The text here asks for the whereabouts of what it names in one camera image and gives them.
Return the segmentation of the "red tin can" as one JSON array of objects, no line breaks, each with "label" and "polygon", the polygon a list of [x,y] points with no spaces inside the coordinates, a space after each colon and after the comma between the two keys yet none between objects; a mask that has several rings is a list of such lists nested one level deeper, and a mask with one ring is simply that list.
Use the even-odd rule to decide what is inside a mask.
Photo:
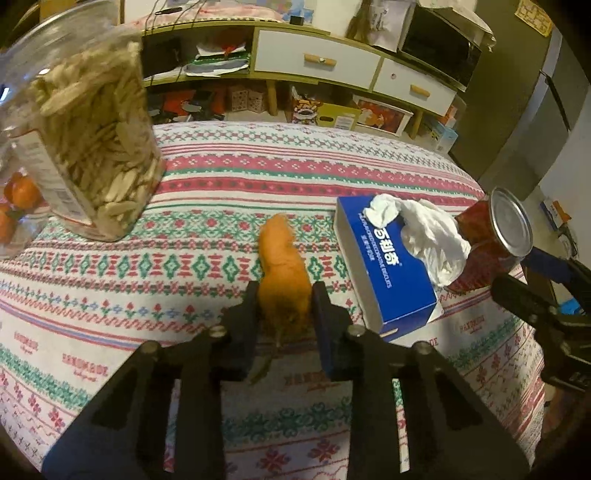
[{"label": "red tin can", "polygon": [[446,287],[454,294],[491,286],[497,276],[509,273],[533,248],[527,212],[508,189],[494,188],[456,221],[471,250],[462,274]]}]

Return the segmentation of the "orange peel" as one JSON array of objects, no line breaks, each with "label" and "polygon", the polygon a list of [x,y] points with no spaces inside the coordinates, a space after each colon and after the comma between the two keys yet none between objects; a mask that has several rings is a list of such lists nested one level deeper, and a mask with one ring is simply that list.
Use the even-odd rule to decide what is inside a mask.
[{"label": "orange peel", "polygon": [[312,286],[304,259],[294,245],[294,231],[287,216],[276,214],[259,232],[259,261],[263,269],[257,302],[263,318],[263,334],[273,338],[273,349],[252,376],[252,385],[269,374],[280,349],[300,340],[311,329]]}]

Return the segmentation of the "crumpled white tissue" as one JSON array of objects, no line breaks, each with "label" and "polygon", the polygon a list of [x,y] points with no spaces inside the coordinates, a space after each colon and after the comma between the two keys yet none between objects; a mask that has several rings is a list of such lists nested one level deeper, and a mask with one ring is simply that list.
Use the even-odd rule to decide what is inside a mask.
[{"label": "crumpled white tissue", "polygon": [[403,244],[424,263],[433,286],[448,287],[463,273],[471,244],[460,234],[456,219],[430,201],[379,194],[363,209],[363,216],[378,228],[402,219]]}]

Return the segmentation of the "blue biscuit box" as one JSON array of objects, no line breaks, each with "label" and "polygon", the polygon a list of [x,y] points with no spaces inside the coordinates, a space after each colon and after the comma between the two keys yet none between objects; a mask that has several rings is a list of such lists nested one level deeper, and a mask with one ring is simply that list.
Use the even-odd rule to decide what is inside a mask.
[{"label": "blue biscuit box", "polygon": [[403,244],[401,216],[385,227],[366,216],[369,196],[340,197],[335,204],[335,237],[349,271],[363,323],[387,341],[418,330],[444,309],[424,263]]}]

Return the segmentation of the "grey refrigerator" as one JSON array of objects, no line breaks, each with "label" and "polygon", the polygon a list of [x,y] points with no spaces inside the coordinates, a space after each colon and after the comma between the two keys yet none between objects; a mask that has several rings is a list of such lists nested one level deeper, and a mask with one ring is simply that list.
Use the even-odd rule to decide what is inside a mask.
[{"label": "grey refrigerator", "polygon": [[546,1],[479,1],[496,44],[462,98],[452,158],[481,187],[525,199],[557,160],[582,110],[588,78]]}]

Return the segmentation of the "clear box of tangerines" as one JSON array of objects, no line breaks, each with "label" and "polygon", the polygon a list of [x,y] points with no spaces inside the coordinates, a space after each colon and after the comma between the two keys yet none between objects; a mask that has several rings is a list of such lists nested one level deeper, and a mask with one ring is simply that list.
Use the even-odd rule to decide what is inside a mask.
[{"label": "clear box of tangerines", "polygon": [[0,257],[19,255],[45,226],[49,208],[16,149],[1,134]]}]

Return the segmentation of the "black microwave oven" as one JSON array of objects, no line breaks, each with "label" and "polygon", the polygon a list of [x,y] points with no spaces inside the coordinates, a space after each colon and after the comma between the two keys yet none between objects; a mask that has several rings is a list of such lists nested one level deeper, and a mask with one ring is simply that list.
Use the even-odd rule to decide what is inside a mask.
[{"label": "black microwave oven", "polygon": [[408,11],[398,52],[466,90],[482,50],[433,10],[414,4]]}]

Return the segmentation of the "yellow cardboard box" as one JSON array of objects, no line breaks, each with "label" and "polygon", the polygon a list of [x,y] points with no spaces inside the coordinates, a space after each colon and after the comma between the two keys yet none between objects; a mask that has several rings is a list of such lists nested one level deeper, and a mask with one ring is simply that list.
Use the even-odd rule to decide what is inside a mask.
[{"label": "yellow cardboard box", "polygon": [[358,108],[322,103],[318,107],[317,125],[325,128],[353,131],[360,114],[361,111]]}]

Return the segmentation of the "clear jar of seeds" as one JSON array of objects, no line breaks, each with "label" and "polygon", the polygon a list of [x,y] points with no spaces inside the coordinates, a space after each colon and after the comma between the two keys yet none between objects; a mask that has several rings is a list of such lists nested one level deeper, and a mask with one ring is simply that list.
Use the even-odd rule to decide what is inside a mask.
[{"label": "clear jar of seeds", "polygon": [[87,1],[1,57],[3,132],[52,213],[88,239],[127,235],[165,171],[147,110],[141,38]]}]

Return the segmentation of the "white wooden tv cabinet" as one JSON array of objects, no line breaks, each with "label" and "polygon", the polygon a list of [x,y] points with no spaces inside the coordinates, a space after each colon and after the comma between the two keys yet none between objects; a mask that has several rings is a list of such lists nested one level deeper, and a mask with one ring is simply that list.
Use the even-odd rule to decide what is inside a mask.
[{"label": "white wooden tv cabinet", "polygon": [[185,16],[166,16],[159,24],[148,15],[128,25],[152,43],[174,36],[203,37],[207,31],[240,34],[252,47],[249,66],[228,74],[228,79],[344,87],[355,97],[416,112],[416,125],[425,115],[444,116],[457,95],[446,82],[399,58],[312,27],[249,17]]}]

